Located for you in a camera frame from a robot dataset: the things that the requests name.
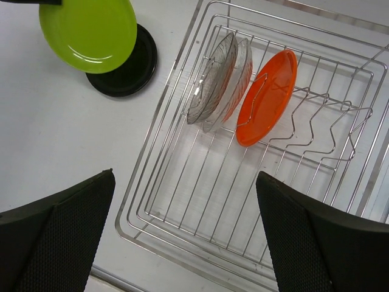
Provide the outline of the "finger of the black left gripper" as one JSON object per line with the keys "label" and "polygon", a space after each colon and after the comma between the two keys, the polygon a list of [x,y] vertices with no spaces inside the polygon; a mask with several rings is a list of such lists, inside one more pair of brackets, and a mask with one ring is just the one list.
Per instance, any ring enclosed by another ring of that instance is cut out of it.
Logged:
{"label": "finger of the black left gripper", "polygon": [[62,5],[62,0],[1,0],[14,4],[45,4],[45,5]]}

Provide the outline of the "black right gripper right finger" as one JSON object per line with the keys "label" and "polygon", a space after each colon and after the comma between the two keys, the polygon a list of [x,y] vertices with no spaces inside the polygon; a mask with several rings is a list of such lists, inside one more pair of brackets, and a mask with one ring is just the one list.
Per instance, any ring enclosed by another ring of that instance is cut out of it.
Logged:
{"label": "black right gripper right finger", "polygon": [[279,291],[388,291],[388,225],[259,172],[256,194]]}

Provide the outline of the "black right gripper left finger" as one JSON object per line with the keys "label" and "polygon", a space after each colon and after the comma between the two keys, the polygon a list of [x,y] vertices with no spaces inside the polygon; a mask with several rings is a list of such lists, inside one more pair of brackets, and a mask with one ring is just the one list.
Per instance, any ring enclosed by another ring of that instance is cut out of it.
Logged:
{"label": "black right gripper left finger", "polygon": [[111,169],[1,213],[1,291],[84,291],[115,189]]}

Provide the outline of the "green plate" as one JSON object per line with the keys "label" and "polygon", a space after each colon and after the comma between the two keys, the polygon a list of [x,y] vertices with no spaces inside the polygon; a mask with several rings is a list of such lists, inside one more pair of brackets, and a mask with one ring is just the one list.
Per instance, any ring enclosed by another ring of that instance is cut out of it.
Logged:
{"label": "green plate", "polygon": [[129,58],[136,43],[136,15],[127,0],[41,4],[39,21],[56,55],[86,73],[117,69]]}

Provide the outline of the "black plate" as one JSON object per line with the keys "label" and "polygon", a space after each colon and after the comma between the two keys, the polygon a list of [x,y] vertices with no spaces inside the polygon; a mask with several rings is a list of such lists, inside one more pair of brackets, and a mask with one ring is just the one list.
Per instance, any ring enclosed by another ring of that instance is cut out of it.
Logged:
{"label": "black plate", "polygon": [[140,91],[152,79],[157,68],[158,52],[154,38],[149,31],[137,26],[137,38],[129,58],[117,69],[86,77],[100,93],[110,97],[127,97]]}

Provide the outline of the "orange plate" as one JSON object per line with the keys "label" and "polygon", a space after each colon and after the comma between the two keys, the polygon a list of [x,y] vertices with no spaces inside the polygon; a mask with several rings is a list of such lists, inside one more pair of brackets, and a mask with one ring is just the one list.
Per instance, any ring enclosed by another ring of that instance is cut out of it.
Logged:
{"label": "orange plate", "polygon": [[289,49],[275,54],[249,88],[236,123],[236,138],[249,147],[265,137],[284,113],[297,78],[297,57]]}

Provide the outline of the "clear glass plate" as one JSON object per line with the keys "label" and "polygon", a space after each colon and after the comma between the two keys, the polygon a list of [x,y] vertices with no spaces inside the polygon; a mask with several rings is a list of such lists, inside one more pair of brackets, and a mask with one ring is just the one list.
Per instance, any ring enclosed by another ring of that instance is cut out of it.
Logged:
{"label": "clear glass plate", "polygon": [[247,38],[243,38],[238,43],[238,53],[229,83],[214,112],[202,123],[203,132],[216,131],[230,118],[248,87],[252,68],[250,42]]}

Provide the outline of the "smoky grey glass plate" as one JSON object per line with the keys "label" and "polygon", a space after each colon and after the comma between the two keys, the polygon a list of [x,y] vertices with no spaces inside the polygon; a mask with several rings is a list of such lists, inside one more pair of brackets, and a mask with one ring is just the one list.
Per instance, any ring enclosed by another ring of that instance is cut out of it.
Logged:
{"label": "smoky grey glass plate", "polygon": [[236,37],[228,33],[212,52],[197,81],[187,112],[188,124],[202,122],[216,110],[231,78],[237,54]]}

